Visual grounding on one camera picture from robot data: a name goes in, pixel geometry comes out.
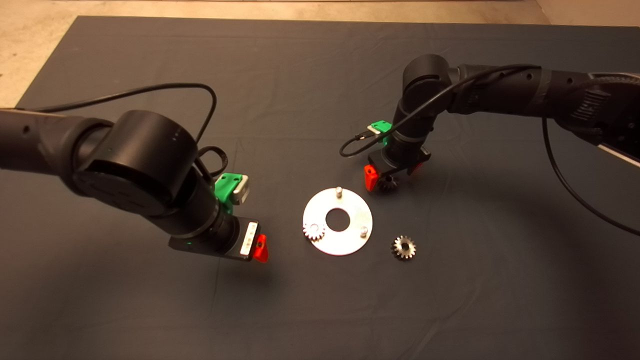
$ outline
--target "metal gear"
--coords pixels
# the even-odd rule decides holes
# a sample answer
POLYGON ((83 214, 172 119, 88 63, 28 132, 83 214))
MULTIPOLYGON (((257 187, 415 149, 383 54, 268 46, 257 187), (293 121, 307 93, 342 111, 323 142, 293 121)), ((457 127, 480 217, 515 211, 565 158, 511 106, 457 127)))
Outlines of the metal gear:
POLYGON ((395 238, 391 245, 394 255, 400 260, 411 260, 415 256, 415 243, 409 236, 401 235, 395 238))
POLYGON ((378 188, 381 192, 392 192, 398 187, 397 179, 392 175, 387 175, 378 180, 378 188))
POLYGON ((325 227, 323 224, 303 224, 302 231, 311 241, 320 240, 324 236, 325 227))

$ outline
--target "bevel gear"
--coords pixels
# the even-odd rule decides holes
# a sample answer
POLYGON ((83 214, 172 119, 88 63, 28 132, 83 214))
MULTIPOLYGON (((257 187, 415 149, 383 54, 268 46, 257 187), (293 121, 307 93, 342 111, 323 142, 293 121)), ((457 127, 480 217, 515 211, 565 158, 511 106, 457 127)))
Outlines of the bevel gear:
POLYGON ((395 238, 391 245, 394 255, 400 260, 411 260, 415 256, 415 243, 409 236, 401 235, 395 238))

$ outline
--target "white label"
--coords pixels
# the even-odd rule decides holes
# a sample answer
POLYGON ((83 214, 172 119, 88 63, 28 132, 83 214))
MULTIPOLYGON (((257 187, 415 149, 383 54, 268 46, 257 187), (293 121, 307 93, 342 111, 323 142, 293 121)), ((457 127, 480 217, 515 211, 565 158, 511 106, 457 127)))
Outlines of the white label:
POLYGON ((251 252, 251 245, 253 244, 253 237, 255 231, 258 229, 257 222, 250 222, 246 227, 246 233, 244 234, 244 241, 242 242, 242 248, 240 248, 240 254, 247 256, 251 252))

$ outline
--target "green mount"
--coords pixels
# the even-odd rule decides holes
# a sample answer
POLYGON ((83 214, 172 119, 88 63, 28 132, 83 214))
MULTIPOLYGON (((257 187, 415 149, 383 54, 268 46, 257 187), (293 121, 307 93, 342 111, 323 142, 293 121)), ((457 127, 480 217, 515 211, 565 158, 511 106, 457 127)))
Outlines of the green mount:
POLYGON ((220 200, 222 208, 230 215, 234 213, 234 204, 232 202, 232 196, 236 187, 243 179, 242 174, 233 174, 231 172, 225 172, 220 175, 216 184, 211 187, 213 195, 220 200))
MULTIPOLYGON (((367 126, 367 129, 371 130, 376 135, 380 135, 382 133, 386 133, 387 131, 389 131, 389 129, 391 129, 391 123, 384 120, 379 120, 367 126)), ((387 146, 388 138, 382 139, 381 142, 384 146, 387 146)))

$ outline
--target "plate hole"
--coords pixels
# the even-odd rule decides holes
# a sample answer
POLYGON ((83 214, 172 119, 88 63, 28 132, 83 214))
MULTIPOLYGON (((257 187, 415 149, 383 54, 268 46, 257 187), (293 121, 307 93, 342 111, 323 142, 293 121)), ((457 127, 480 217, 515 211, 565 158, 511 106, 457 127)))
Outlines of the plate hole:
POLYGON ((333 231, 345 231, 351 222, 343 209, 333 209, 326 214, 326 225, 333 231))

